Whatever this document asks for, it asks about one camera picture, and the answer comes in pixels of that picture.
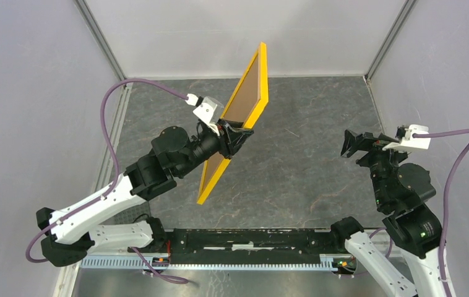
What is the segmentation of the brown cardboard backing board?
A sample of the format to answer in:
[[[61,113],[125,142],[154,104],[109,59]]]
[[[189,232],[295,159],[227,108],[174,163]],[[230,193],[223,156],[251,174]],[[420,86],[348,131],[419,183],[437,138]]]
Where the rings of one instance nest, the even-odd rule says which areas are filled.
[[[245,123],[254,109],[254,105],[259,101],[259,54],[256,54],[251,65],[247,68],[245,75],[240,79],[236,90],[233,92],[226,111],[222,118],[227,121]],[[225,159],[221,154],[216,153],[204,165],[202,175],[203,187],[209,185],[216,177],[218,167],[229,159]]]

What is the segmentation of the orange wooden picture frame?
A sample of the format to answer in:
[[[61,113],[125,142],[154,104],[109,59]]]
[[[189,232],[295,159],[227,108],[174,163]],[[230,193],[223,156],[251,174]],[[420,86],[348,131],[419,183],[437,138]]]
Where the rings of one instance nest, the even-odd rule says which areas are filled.
[[[267,103],[269,102],[267,45],[264,42],[259,43],[259,45],[257,47],[257,51],[253,55],[248,67],[251,65],[252,60],[255,58],[256,54],[259,54],[259,60],[258,60],[258,62],[259,62],[259,101],[258,101],[258,103],[256,103],[254,105],[254,109],[252,110],[251,114],[247,118],[247,121],[245,123],[242,123],[243,128],[245,128],[245,129],[252,129],[254,127],[255,123],[260,118],[261,114],[265,110],[265,107],[267,106]],[[228,103],[225,105],[225,109],[223,110],[223,113],[220,116],[221,118],[222,118],[224,112],[226,111],[227,106],[228,106]],[[226,161],[225,163],[222,163],[218,167],[218,171],[216,172],[216,174],[217,174],[216,177],[213,178],[211,180],[212,183],[210,183],[206,187],[203,187],[204,180],[202,179],[202,176],[201,176],[199,193],[198,193],[198,200],[197,200],[197,203],[199,205],[202,205],[202,204],[205,203],[205,201],[209,197],[210,193],[212,192],[212,190],[214,189],[214,187],[217,185],[218,181],[220,180],[222,174],[227,169],[230,162],[231,161],[229,161],[229,162]]]

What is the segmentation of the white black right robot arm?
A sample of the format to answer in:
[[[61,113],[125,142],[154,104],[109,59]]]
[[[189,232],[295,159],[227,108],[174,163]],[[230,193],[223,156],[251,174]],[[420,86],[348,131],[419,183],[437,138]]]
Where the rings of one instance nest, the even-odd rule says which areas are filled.
[[[353,217],[330,227],[329,243],[337,252],[348,251],[389,296],[454,296],[445,267],[445,251],[440,249],[442,225],[426,202],[436,195],[430,173],[407,163],[411,152],[426,150],[430,139],[426,126],[411,124],[397,129],[394,138],[370,132],[344,132],[341,156],[358,151],[356,161],[369,169],[377,211],[386,215],[387,234],[408,264],[412,281],[407,280],[377,250],[364,228]]]

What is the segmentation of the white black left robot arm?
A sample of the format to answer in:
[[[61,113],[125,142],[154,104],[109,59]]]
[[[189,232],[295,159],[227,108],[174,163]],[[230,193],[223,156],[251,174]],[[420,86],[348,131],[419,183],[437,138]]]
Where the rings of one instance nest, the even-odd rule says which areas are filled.
[[[94,252],[145,247],[161,251],[166,246],[166,234],[159,219],[125,225],[103,222],[174,189],[177,179],[217,153],[231,159],[254,133],[241,123],[223,119],[215,125],[218,132],[203,122],[197,125],[200,130],[194,136],[182,127],[167,127],[152,140],[148,154],[82,201],[62,210],[44,207],[37,211],[42,260],[64,267]]]

